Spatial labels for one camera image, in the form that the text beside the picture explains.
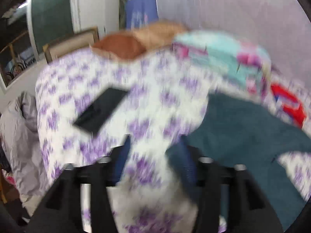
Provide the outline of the dark teal pants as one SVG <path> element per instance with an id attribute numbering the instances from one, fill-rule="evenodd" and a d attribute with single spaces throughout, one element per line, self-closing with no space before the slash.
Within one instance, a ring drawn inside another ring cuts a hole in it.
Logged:
<path id="1" fill-rule="evenodd" d="M 305 201 L 278 163 L 280 155 L 310 152 L 310 138 L 258 104 L 216 93 L 209 95 L 200 126 L 181 135 L 166 151 L 170 167 L 186 196 L 197 206 L 202 189 L 190 185 L 182 169 L 178 143 L 187 143 L 204 157 L 225 167 L 244 165 L 276 212 L 283 232 L 301 232 L 310 225 L 310 202 Z M 222 186 L 221 212 L 227 220 L 227 186 Z"/>

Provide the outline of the grey crumpled bedding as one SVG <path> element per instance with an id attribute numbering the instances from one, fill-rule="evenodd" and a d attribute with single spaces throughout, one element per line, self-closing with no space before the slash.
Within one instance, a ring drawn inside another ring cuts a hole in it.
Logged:
<path id="1" fill-rule="evenodd" d="M 43 196 L 48 189 L 38 136 L 36 99 L 23 91 L 1 114 L 1 144 L 21 195 Z"/>

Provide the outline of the black smartphone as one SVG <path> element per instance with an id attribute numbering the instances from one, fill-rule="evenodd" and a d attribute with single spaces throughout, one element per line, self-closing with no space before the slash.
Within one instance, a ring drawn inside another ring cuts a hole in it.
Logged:
<path id="1" fill-rule="evenodd" d="M 103 124 L 121 104 L 129 93 L 128 90 L 110 87 L 106 89 L 87 109 L 74 121 L 73 126 L 97 136 Z"/>

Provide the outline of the folded red striped garment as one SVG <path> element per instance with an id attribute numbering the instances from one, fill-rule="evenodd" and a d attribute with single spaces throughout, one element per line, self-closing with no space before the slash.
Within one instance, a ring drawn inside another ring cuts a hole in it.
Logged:
<path id="1" fill-rule="evenodd" d="M 270 90 L 272 91 L 278 108 L 289 116 L 297 127 L 302 129 L 303 124 L 307 119 L 307 114 L 305 113 L 303 104 L 298 97 L 284 86 L 277 83 L 272 83 Z"/>

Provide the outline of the floral purple bed sheet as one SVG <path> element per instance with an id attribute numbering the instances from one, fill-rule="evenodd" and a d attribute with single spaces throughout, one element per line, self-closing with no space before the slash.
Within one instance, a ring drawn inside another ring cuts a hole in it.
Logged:
<path id="1" fill-rule="evenodd" d="M 310 93 L 272 75 L 295 94 L 310 115 Z M 97 136 L 73 126 L 106 89 L 128 90 Z M 71 163 L 91 165 L 131 137 L 120 181 L 107 189 L 119 232 L 191 232 L 198 206 L 184 193 L 166 157 L 181 135 L 197 129 L 209 95 L 221 93 L 266 108 L 297 127 L 277 106 L 272 91 L 252 95 L 209 68 L 178 60 L 163 50 L 130 64 L 97 56 L 89 48 L 48 64 L 36 82 L 38 134 L 49 183 Z M 310 118 L 301 129 L 310 138 Z M 305 201 L 310 199 L 310 152 L 292 151 L 278 163 Z"/>

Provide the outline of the folded floral turquoise quilt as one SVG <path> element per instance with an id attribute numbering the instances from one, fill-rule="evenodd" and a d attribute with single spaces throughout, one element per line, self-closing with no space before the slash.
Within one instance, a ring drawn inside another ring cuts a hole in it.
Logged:
<path id="1" fill-rule="evenodd" d="M 177 34 L 172 49 L 179 59 L 207 67 L 242 90 L 264 96 L 272 62 L 261 46 L 225 32 L 192 30 Z"/>

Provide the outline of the brown orange pillow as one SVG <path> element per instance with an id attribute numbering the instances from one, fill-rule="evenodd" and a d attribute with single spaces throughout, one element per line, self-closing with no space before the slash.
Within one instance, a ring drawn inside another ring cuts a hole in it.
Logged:
<path id="1" fill-rule="evenodd" d="M 113 61 L 134 61 L 150 52 L 170 47 L 176 35 L 188 30 L 180 23 L 157 21 L 142 28 L 121 30 L 107 35 L 93 44 L 91 50 Z"/>

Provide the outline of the white lace curtain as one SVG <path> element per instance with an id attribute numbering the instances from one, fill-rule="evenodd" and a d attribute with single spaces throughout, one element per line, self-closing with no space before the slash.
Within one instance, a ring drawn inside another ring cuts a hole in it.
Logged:
<path id="1" fill-rule="evenodd" d="M 298 0 L 156 0 L 158 16 L 263 46 L 287 78 L 310 86 L 310 20 Z"/>

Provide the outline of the dark green window panel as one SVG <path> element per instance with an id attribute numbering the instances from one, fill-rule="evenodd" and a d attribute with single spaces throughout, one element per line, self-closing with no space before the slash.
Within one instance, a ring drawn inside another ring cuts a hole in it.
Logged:
<path id="1" fill-rule="evenodd" d="M 43 46 L 72 34 L 70 0 L 26 0 L 27 27 L 35 57 Z"/>

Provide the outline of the blue patterned fabric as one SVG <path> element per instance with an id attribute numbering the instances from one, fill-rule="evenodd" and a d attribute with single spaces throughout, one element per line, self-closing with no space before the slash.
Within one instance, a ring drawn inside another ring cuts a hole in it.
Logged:
<path id="1" fill-rule="evenodd" d="M 141 28 L 159 19 L 156 0 L 128 0 L 125 12 L 126 29 Z"/>

